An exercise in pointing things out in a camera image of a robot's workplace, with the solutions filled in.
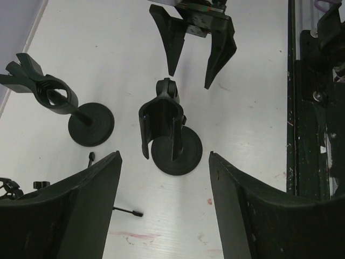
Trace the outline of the black round-base clip stand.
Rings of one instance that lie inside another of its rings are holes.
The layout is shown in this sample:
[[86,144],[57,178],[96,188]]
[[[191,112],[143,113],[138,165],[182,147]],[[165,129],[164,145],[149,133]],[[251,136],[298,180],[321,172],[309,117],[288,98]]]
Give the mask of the black round-base clip stand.
[[69,135],[81,146],[95,147],[111,136],[115,119],[108,107],[101,103],[80,106],[76,93],[63,80],[43,74],[29,54],[16,56],[18,62],[9,62],[8,73],[1,74],[1,85],[16,93],[32,93],[40,105],[56,114],[69,114]]

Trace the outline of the black tripod shock-mount stand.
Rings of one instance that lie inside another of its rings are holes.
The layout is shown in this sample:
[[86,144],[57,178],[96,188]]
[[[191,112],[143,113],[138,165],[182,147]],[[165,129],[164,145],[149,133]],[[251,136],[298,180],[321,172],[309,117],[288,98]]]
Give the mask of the black tripod shock-mount stand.
[[1,220],[14,216],[42,221],[72,214],[110,217],[121,166],[122,157],[116,151],[79,173],[28,194],[23,194],[16,182],[2,178]]

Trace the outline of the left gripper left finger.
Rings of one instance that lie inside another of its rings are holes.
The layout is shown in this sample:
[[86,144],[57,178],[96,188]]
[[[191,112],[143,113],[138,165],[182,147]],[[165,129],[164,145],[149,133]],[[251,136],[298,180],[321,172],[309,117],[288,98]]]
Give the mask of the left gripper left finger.
[[120,152],[48,187],[1,201],[1,258],[102,258]]

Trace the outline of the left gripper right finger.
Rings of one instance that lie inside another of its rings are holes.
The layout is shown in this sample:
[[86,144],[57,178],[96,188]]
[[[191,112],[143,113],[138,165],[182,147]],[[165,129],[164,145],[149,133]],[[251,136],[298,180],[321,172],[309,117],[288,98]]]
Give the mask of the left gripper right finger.
[[287,194],[209,155],[225,258],[344,258],[344,196]]

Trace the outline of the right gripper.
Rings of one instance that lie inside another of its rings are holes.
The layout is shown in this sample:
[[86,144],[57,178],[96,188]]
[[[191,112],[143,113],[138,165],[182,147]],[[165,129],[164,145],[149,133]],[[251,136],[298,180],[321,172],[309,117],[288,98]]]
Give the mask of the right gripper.
[[170,16],[164,7],[152,4],[153,17],[167,56],[168,73],[175,74],[185,34],[205,38],[211,34],[211,53],[204,88],[209,89],[216,75],[236,53],[232,18],[225,14],[227,1],[181,1],[175,6],[182,19]]

